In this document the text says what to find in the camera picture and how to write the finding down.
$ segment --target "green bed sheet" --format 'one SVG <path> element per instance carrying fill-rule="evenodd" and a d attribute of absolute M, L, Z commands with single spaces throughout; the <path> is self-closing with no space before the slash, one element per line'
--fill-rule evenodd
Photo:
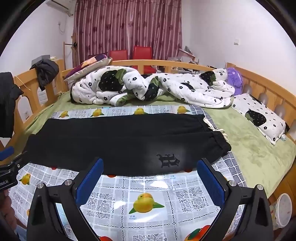
<path fill-rule="evenodd" d="M 182 101 L 129 101 L 128 105 L 169 105 Z M 72 104 L 69 93 L 61 95 L 56 103 L 43 110 L 25 129 L 15 145 L 15 155 L 21 153 L 30 134 L 37 133 L 53 112 L 64 110 L 94 109 L 98 105 Z M 205 111 L 212 117 L 218 128 L 224 129 L 247 185 L 254 187 L 262 184 L 269 197 L 284 175 L 288 172 L 296 155 L 296 145 L 287 138 L 279 140 L 273 146 L 257 128 L 232 107 L 225 109 L 208 109 Z"/>

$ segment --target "purple plush toy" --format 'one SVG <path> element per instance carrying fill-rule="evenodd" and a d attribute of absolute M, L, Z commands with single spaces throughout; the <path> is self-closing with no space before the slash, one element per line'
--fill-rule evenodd
<path fill-rule="evenodd" d="M 235 88 L 233 95 L 240 95 L 243 87 L 243 81 L 240 73 L 235 68 L 227 68 L 227 74 L 227 83 Z"/>

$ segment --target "human hand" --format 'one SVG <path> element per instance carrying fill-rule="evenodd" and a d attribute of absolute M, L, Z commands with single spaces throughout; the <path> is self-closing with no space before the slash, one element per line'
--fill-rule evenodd
<path fill-rule="evenodd" d="M 15 217 L 15 211 L 11 207 L 11 199 L 8 196 L 8 190 L 5 190 L 3 193 L 0 193 L 0 195 L 4 194 L 4 201 L 1 203 L 0 206 L 0 212 L 2 213 L 3 217 L 5 218 L 6 222 L 9 224 L 9 226 L 15 230 L 17 227 L 17 219 Z"/>

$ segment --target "curtain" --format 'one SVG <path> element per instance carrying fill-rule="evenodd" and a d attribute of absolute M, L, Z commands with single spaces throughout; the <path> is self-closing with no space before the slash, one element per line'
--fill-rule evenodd
<path fill-rule="evenodd" d="M 175 57 L 182 46 L 181 0 L 78 0 L 74 30 L 77 66 L 89 55 L 152 47 L 153 59 Z"/>

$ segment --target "metal bolt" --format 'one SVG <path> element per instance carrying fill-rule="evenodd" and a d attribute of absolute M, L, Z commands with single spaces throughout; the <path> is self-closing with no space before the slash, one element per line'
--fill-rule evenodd
<path fill-rule="evenodd" d="M 37 185 L 37 188 L 41 189 L 41 188 L 43 188 L 43 186 L 44 186 L 44 183 L 39 183 L 39 184 Z"/>
<path fill-rule="evenodd" d="M 262 186 L 261 184 L 258 184 L 258 185 L 257 185 L 257 188 L 258 188 L 259 190 L 263 190 L 263 186 Z"/>
<path fill-rule="evenodd" d="M 230 180 L 228 183 L 232 187 L 235 187 L 237 185 L 237 183 L 235 181 L 233 181 L 233 180 Z"/>
<path fill-rule="evenodd" d="M 64 183 L 65 183 L 66 186 L 70 186 L 72 184 L 72 180 L 67 179 Z"/>

